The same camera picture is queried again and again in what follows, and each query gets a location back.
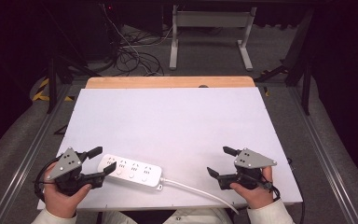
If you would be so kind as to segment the black metal stand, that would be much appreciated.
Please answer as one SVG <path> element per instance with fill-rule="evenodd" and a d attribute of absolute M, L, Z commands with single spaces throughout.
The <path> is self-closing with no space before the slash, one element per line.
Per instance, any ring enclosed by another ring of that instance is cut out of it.
<path fill-rule="evenodd" d="M 48 114 L 50 114 L 58 104 L 57 78 L 59 78 L 63 84 L 71 84 L 73 81 L 73 77 L 69 71 L 70 66 L 74 67 L 81 74 L 87 75 L 89 77 L 98 76 L 97 73 L 91 71 L 85 65 L 81 65 L 80 63 L 77 63 L 76 61 L 64 55 L 53 55 L 48 62 Z"/>
<path fill-rule="evenodd" d="M 282 60 L 282 64 L 271 71 L 265 70 L 260 77 L 255 78 L 255 82 L 261 83 L 286 71 L 287 78 L 284 83 L 287 87 L 294 87 L 299 80 L 302 80 L 301 107 L 307 116 L 310 114 L 309 98 L 311 73 L 309 56 L 306 54 L 305 50 L 305 42 L 313 12 L 314 10 L 312 8 L 309 8 L 306 11 L 301 23 L 298 25 L 292 44 L 289 47 L 285 58 Z"/>

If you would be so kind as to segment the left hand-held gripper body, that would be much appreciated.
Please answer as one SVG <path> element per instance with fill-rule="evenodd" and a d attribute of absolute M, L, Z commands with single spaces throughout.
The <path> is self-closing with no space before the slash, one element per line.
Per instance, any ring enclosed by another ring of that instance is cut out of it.
<path fill-rule="evenodd" d="M 83 162 L 87 159 L 86 152 L 76 152 L 71 147 L 58 158 L 50 171 L 48 181 L 54 182 L 59 192 L 67 196 L 77 193 L 83 186 L 90 184 L 93 189 L 103 185 L 104 174 L 82 174 Z"/>

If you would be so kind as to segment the white power strip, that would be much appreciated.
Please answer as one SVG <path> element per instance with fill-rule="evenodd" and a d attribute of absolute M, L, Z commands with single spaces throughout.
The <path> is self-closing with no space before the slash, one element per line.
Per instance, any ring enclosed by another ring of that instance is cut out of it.
<path fill-rule="evenodd" d="M 105 154 L 98 165 L 98 171 L 101 172 L 112 164 L 116 165 L 116 170 L 108 175 L 110 179 L 162 190 L 162 169 L 159 166 Z"/>

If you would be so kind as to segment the person's light jacket torso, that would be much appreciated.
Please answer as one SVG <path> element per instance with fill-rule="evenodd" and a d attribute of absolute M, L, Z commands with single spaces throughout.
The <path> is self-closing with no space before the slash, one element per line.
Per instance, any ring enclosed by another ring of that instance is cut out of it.
<path fill-rule="evenodd" d="M 233 224 L 225 209 L 104 212 L 101 224 Z"/>

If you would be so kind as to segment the person's right hand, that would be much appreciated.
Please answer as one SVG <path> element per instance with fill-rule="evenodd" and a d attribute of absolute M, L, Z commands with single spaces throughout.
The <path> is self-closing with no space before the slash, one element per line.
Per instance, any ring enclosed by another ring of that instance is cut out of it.
<path fill-rule="evenodd" d="M 268 189 L 263 189 L 261 187 L 256 189 L 246 189 L 238 183 L 231 183 L 230 187 L 245 199 L 251 209 L 259 209 L 274 202 L 273 193 Z"/>

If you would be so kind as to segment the wooden table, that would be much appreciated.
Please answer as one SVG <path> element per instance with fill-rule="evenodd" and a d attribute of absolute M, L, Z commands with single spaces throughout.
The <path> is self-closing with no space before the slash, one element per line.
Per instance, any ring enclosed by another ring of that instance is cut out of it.
<path fill-rule="evenodd" d="M 87 89 L 147 88 L 244 88 L 254 87 L 251 77 L 92 77 Z"/>

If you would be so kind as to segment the white metal desk frame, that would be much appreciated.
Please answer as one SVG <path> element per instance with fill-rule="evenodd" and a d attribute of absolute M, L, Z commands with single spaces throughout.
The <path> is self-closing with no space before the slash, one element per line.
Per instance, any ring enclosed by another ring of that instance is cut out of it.
<path fill-rule="evenodd" d="M 174 5 L 172 7 L 172 43 L 169 68 L 175 70 L 177 67 L 178 27 L 222 27 L 244 29 L 243 37 L 237 41 L 237 45 L 245 69 L 252 71 L 253 65 L 247 51 L 247 41 L 252 30 L 256 11 L 256 7 L 251 7 L 245 12 L 183 11 L 179 10 L 178 5 Z"/>

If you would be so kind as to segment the person's left hand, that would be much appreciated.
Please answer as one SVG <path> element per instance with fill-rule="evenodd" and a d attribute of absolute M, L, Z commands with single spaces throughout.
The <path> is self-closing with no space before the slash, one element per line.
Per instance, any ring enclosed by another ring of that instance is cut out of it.
<path fill-rule="evenodd" d="M 60 193 L 54 182 L 48 181 L 50 169 L 45 172 L 44 195 L 46 209 L 54 216 L 72 218 L 76 214 L 77 206 L 85 199 L 91 190 L 91 185 L 83 186 L 73 196 Z"/>

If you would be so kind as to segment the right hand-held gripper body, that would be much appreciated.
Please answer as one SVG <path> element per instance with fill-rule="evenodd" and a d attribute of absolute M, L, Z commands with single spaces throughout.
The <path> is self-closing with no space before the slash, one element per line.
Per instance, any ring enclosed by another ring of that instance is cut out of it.
<path fill-rule="evenodd" d="M 241 153 L 235 157 L 234 167 L 236 173 L 231 175 L 219 175 L 216 179 L 220 189 L 230 189 L 231 183 L 238 183 L 246 189 L 273 190 L 273 184 L 262 174 L 262 169 L 268 166 L 275 166 L 276 161 L 263 156 L 249 148 L 240 149 Z"/>

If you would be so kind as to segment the yellow black hazard tape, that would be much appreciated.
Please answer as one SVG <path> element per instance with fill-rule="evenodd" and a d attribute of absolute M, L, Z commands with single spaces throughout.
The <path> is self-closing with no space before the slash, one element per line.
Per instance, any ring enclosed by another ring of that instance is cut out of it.
<path fill-rule="evenodd" d="M 48 78 L 45 77 L 43 81 L 40 83 L 34 97 L 33 101 L 48 101 L 49 96 L 44 94 L 45 88 L 48 86 Z"/>

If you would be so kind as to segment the aluminium floor rail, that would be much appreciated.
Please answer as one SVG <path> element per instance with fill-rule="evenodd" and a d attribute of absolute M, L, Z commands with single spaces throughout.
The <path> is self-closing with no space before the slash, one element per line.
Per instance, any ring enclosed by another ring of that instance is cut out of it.
<path fill-rule="evenodd" d="M 30 172 L 31 167 L 34 164 L 36 156 L 38 155 L 40 148 L 44 143 L 48 128 L 54 120 L 57 111 L 60 108 L 62 102 L 64 101 L 64 98 L 70 88 L 70 84 L 63 84 L 59 88 L 58 95 L 56 96 L 56 105 L 53 106 L 44 116 L 43 122 L 39 127 L 36 136 L 33 139 L 33 142 L 28 147 L 27 152 L 20 163 L 20 166 L 15 170 L 11 182 L 8 185 L 7 190 L 0 201 L 0 224 L 2 224 L 3 221 L 6 219 L 12 204 L 18 196 L 23 183 L 25 182 Z"/>
<path fill-rule="evenodd" d="M 327 154 L 320 135 L 318 134 L 316 127 L 312 121 L 312 118 L 306 114 L 301 104 L 301 98 L 299 93 L 295 88 L 292 87 L 288 88 L 288 92 L 293 101 L 295 102 L 300 117 L 306 126 L 316 156 L 324 170 L 329 185 L 337 199 L 337 202 L 345 219 L 347 220 L 347 223 L 358 224 L 358 213 L 354 207 L 354 204 L 351 201 L 349 192 L 346 189 L 346 186 L 336 165 L 333 163 L 332 159 Z"/>

